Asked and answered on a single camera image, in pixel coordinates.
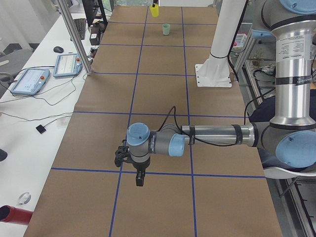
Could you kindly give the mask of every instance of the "black monitor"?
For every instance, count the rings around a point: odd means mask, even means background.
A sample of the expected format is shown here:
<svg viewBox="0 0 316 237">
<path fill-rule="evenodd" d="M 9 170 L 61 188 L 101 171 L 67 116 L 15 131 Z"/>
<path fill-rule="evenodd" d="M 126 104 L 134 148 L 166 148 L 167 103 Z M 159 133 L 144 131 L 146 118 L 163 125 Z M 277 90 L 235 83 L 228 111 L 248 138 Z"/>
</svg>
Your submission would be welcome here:
<svg viewBox="0 0 316 237">
<path fill-rule="evenodd" d="M 102 0 L 82 0 L 82 4 L 83 4 L 85 17 L 87 19 L 88 26 L 92 25 L 93 20 L 95 19 L 99 8 L 101 11 L 104 24 L 105 25 L 108 24 L 107 18 L 105 16 Z"/>
</svg>

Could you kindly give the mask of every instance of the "yellow cup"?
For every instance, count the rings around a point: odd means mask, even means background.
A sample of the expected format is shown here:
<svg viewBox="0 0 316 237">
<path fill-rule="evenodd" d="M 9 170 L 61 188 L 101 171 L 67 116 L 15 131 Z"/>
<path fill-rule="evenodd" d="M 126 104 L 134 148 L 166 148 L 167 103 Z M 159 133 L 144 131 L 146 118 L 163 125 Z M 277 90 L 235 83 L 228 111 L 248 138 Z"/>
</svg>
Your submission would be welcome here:
<svg viewBox="0 0 316 237">
<path fill-rule="evenodd" d="M 159 5 L 154 3 L 154 6 L 150 5 L 150 12 L 152 13 L 153 17 L 159 16 Z"/>
</svg>

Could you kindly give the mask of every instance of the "white table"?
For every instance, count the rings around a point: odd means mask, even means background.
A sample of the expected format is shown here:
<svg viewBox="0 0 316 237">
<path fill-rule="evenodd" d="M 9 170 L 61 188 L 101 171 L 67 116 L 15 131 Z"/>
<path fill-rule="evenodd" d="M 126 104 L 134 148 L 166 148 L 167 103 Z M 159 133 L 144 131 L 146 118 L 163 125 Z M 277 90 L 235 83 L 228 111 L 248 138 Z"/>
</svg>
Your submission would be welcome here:
<svg viewBox="0 0 316 237">
<path fill-rule="evenodd" d="M 74 19 L 85 18 L 84 14 L 75 13 L 72 15 Z M 86 31 L 85 40 L 82 40 L 82 43 L 88 55 L 91 47 L 88 30 Z M 64 48 L 64 53 L 76 52 L 61 16 L 24 68 L 54 66 L 58 55 L 58 53 L 53 52 L 55 46 Z M 41 92 L 71 79 L 55 79 L 52 76 L 53 70 L 50 71 L 51 76 Z M 49 106 L 43 100 L 26 98 L 19 101 L 1 103 L 0 112 L 26 119 L 40 119 L 47 116 L 72 112 L 84 84 L 83 77 L 86 77 L 84 69 L 73 80 L 76 91 L 55 106 Z M 73 85 L 69 82 L 39 97 L 45 98 L 50 103 L 55 103 L 69 94 L 73 89 Z M 7 91 L 0 102 L 12 99 L 15 98 Z M 30 202 L 20 206 L 20 208 L 31 211 L 35 209 L 49 170 L 66 131 L 69 118 L 66 119 L 64 125 L 61 124 L 60 120 L 53 122 L 46 128 L 47 131 L 43 134 L 40 134 L 35 127 L 39 124 L 46 125 L 56 118 L 28 122 L 6 115 L 0 116 L 0 148 L 8 153 L 8 157 L 0 162 L 0 206 L 16 206 L 18 197 L 24 192 L 29 192 L 32 195 Z M 0 222 L 1 237 L 21 237 L 25 230 L 26 226 Z"/>
</svg>

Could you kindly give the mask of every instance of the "black computer mouse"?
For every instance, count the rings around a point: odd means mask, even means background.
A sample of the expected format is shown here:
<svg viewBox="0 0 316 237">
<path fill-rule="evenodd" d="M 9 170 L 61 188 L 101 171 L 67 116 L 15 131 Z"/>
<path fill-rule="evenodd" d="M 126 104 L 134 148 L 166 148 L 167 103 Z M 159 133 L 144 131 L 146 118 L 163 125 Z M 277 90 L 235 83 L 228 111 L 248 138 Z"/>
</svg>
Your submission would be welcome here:
<svg viewBox="0 0 316 237">
<path fill-rule="evenodd" d="M 56 46 L 56 47 L 54 47 L 54 52 L 62 53 L 62 52 L 64 52 L 64 49 L 62 47 L 60 47 L 60 46 Z"/>
</svg>

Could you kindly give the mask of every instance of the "blue and white device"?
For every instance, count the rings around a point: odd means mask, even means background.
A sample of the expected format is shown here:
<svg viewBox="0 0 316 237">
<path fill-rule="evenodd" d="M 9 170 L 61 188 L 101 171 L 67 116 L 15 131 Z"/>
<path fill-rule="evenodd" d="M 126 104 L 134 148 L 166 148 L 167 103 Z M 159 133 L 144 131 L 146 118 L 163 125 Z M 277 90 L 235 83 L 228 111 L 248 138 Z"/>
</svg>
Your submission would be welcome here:
<svg viewBox="0 0 316 237">
<path fill-rule="evenodd" d="M 55 78 L 77 76 L 82 69 L 82 62 L 76 53 L 57 56 L 53 76 Z"/>
<path fill-rule="evenodd" d="M 35 95 L 44 86 L 49 74 L 49 69 L 28 68 L 11 90 L 12 94 Z"/>
</svg>

